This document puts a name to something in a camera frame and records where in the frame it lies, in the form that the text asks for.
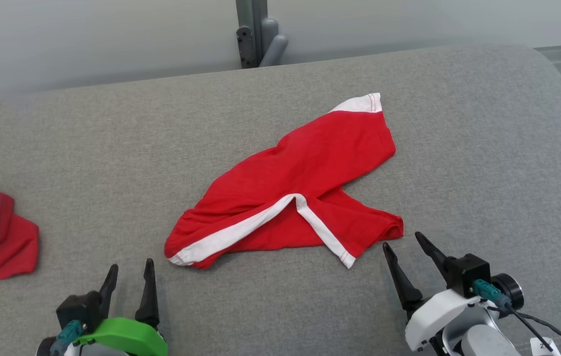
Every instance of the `cable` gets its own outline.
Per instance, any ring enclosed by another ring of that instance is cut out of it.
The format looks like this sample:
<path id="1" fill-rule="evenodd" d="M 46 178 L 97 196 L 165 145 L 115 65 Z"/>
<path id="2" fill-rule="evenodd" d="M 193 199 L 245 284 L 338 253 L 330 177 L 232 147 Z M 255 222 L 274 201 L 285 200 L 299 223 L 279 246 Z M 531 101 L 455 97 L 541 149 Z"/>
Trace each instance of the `cable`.
<path id="1" fill-rule="evenodd" d="M 542 338 L 542 335 L 540 335 L 540 333 L 538 333 L 537 330 L 535 330 L 535 328 L 531 324 L 529 324 L 529 322 L 524 320 L 524 318 L 522 317 L 522 315 L 520 315 L 520 313 L 518 313 L 515 309 L 513 309 L 513 307 L 511 306 L 510 303 L 506 303 L 506 304 L 504 304 L 504 306 L 507 307 L 507 309 L 509 309 L 511 314 L 513 314 L 517 318 L 519 318 L 519 320 L 522 322 L 522 324 L 524 324 L 526 327 L 528 327 L 528 329 L 533 333 L 533 335 L 535 335 L 535 337 L 538 338 L 540 340 L 540 342 L 542 342 L 542 344 L 545 345 L 546 348 L 549 349 L 549 351 L 552 352 L 553 348 L 551 347 L 551 345 L 549 345 L 549 343 L 547 343 L 546 340 L 544 340 L 544 338 Z"/>
<path id="2" fill-rule="evenodd" d="M 518 313 L 520 314 L 521 317 L 523 318 L 529 318 L 532 321 L 538 323 L 538 324 L 542 324 L 543 326 L 547 326 L 549 327 L 552 331 L 554 331 L 557 335 L 561 336 L 561 330 L 557 329 L 556 327 L 552 326 L 550 323 L 545 322 L 544 320 L 541 320 L 540 318 L 536 318 L 532 315 L 528 315 L 528 314 L 523 314 L 523 313 Z"/>
<path id="3" fill-rule="evenodd" d="M 502 335 L 504 340 L 507 340 L 507 342 L 511 343 L 511 340 L 509 340 L 509 338 L 507 338 L 507 336 L 505 336 L 504 333 L 502 333 L 502 331 L 500 331 L 500 328 L 498 327 L 498 324 L 495 324 L 495 319 L 491 316 L 491 314 L 489 314 L 489 311 L 487 309 L 485 309 L 484 311 L 486 312 L 486 316 L 489 317 L 489 320 L 491 320 L 491 322 L 493 322 L 493 327 L 495 327 L 495 329 L 498 331 L 498 333 L 500 333 L 500 335 Z"/>
<path id="4" fill-rule="evenodd" d="M 495 312 L 501 312 L 501 310 L 499 308 L 495 308 L 495 307 L 487 307 L 487 309 L 489 309 L 490 311 L 495 311 Z M 513 307 L 511 307 L 509 309 L 509 311 L 511 311 L 511 313 L 513 315 L 515 315 L 521 322 L 523 322 L 528 328 L 529 330 L 533 331 L 533 327 L 528 324 L 526 322 L 526 320 L 524 320 L 525 318 L 529 318 L 532 321 L 535 321 L 538 324 L 542 324 L 543 326 L 547 326 L 549 329 L 551 329 L 552 331 L 554 331 L 557 335 L 561 336 L 561 330 L 557 329 L 556 327 L 552 326 L 551 323 L 549 322 L 545 322 L 544 320 L 541 320 L 540 318 L 536 318 L 532 315 L 528 315 L 528 314 L 524 314 L 524 313 L 519 313 L 518 311 L 516 311 L 515 309 L 513 309 Z M 550 345 L 547 342 L 544 342 L 541 338 L 541 336 L 539 336 L 539 334 L 534 331 L 533 332 L 535 334 L 535 336 L 538 336 L 538 339 L 542 342 L 543 345 L 547 345 L 547 347 L 550 347 Z"/>
<path id="5" fill-rule="evenodd" d="M 436 341 L 436 337 L 432 336 L 430 338 L 430 345 L 432 345 L 432 349 L 434 349 L 434 352 L 436 352 L 437 355 L 444 355 L 445 354 L 443 352 L 442 347 L 438 345 L 438 342 Z"/>

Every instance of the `white wall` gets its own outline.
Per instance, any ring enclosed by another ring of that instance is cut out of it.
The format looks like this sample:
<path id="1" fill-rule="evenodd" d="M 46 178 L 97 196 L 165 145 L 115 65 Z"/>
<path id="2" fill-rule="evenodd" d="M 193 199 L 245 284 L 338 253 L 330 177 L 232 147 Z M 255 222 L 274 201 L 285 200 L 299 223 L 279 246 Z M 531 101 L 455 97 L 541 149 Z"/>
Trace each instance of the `white wall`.
<path id="1" fill-rule="evenodd" d="M 561 0 L 268 0 L 283 63 L 476 41 L 561 45 Z"/>
<path id="2" fill-rule="evenodd" d="M 240 68 L 232 0 L 0 0 L 0 97 Z"/>
<path id="3" fill-rule="evenodd" d="M 268 0 L 285 63 L 472 41 L 561 45 L 561 0 Z M 234 0 L 0 0 L 0 97 L 239 68 Z"/>

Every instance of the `black cable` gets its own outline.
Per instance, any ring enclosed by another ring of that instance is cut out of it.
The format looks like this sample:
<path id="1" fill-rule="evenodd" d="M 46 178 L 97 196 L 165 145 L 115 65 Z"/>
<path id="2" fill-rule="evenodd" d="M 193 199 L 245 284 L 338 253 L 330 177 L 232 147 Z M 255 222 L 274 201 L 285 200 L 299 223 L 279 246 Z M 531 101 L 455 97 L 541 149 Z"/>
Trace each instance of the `black cable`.
<path id="1" fill-rule="evenodd" d="M 494 308 L 494 307 L 487 307 L 487 309 L 489 309 L 490 311 L 495 311 L 495 312 L 501 312 L 500 309 L 498 308 Z M 529 318 L 532 321 L 535 321 L 538 324 L 542 324 L 543 326 L 547 326 L 549 329 L 551 329 L 552 331 L 554 331 L 557 335 L 561 336 L 561 330 L 557 329 L 556 327 L 552 326 L 551 323 L 549 322 L 545 322 L 544 320 L 541 320 L 540 318 L 536 318 L 532 315 L 528 315 L 528 314 L 524 314 L 524 313 L 519 313 L 518 311 L 515 311 L 515 309 L 513 309 L 513 307 L 511 307 L 510 310 L 513 310 L 513 315 L 515 315 L 520 321 L 522 322 L 526 322 L 526 320 L 524 320 L 525 318 Z"/>
<path id="2" fill-rule="evenodd" d="M 542 324 L 543 326 L 547 326 L 549 327 L 552 331 L 554 331 L 557 335 L 561 336 L 561 330 L 557 329 L 556 327 L 552 326 L 550 323 L 545 322 L 544 320 L 541 320 L 540 318 L 536 318 L 532 315 L 528 315 L 528 314 L 524 314 L 524 313 L 518 313 L 520 314 L 521 317 L 523 318 L 529 318 L 532 321 L 538 323 L 538 324 Z"/>
<path id="3" fill-rule="evenodd" d="M 504 304 L 504 306 L 507 307 L 507 309 L 509 309 L 511 314 L 515 315 L 522 322 L 522 324 L 524 324 L 526 327 L 528 327 L 528 329 L 533 333 L 533 335 L 535 335 L 535 337 L 538 338 L 540 340 L 540 342 L 542 342 L 542 344 L 545 345 L 546 348 L 549 351 L 552 352 L 553 348 L 551 347 L 551 345 L 549 345 L 549 343 L 547 343 L 546 340 L 544 340 L 544 338 L 542 338 L 542 335 L 540 335 L 540 333 L 538 333 L 537 330 L 535 330 L 535 327 L 533 327 L 531 324 L 529 324 L 529 322 L 524 320 L 522 315 L 520 315 L 520 313 L 518 313 L 515 309 L 513 309 L 511 304 L 506 303 L 506 304 Z"/>
<path id="4" fill-rule="evenodd" d="M 430 345 L 432 345 L 432 349 L 434 349 L 437 356 L 446 356 L 445 352 L 443 352 L 443 347 L 438 344 L 436 337 L 430 338 Z"/>

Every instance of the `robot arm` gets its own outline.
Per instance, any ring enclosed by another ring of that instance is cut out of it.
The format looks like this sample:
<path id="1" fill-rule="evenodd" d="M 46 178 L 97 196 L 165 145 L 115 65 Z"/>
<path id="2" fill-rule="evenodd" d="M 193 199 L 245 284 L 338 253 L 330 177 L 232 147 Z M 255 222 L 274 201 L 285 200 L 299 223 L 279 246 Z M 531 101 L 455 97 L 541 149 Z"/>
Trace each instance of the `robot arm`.
<path id="1" fill-rule="evenodd" d="M 431 346 L 439 356 L 485 356 L 488 350 L 494 350 L 494 355 L 519 356 L 495 324 L 509 313 L 496 309 L 502 306 L 486 299 L 508 301 L 514 309 L 520 309 L 524 297 L 519 284 L 504 273 L 492 277 L 489 263 L 476 255 L 447 257 L 420 232 L 415 236 L 423 252 L 434 261 L 447 289 L 424 299 L 398 265 L 393 249 L 384 243 L 390 274 L 408 317 L 405 340 L 410 349 L 421 351 Z"/>
<path id="2" fill-rule="evenodd" d="M 111 294 L 116 288 L 118 265 L 109 269 L 100 291 L 72 295 L 56 309 L 61 333 L 45 338 L 37 356 L 167 356 L 168 346 L 158 333 L 155 267 L 147 259 L 144 293 L 135 320 L 109 318 Z"/>

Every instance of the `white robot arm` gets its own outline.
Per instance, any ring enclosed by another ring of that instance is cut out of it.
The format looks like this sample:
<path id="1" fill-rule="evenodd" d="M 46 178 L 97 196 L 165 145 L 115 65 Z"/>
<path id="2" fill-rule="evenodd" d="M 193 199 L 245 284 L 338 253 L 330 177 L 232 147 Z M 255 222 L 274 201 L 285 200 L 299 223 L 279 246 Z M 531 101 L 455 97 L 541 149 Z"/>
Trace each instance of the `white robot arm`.
<path id="1" fill-rule="evenodd" d="M 470 253 L 460 259 L 446 257 L 423 234 L 416 232 L 415 236 L 441 272 L 447 289 L 423 299 L 421 291 L 414 288 L 398 265 L 392 248 L 384 243 L 390 274 L 401 306 L 407 312 L 405 341 L 411 350 L 432 347 L 438 356 L 520 356 L 496 324 L 499 318 L 514 314 L 542 345 L 553 351 L 524 320 L 525 315 L 517 312 L 524 306 L 524 294 L 510 275 L 492 277 L 489 263 L 480 257 Z M 561 335 L 559 330 L 551 329 Z"/>

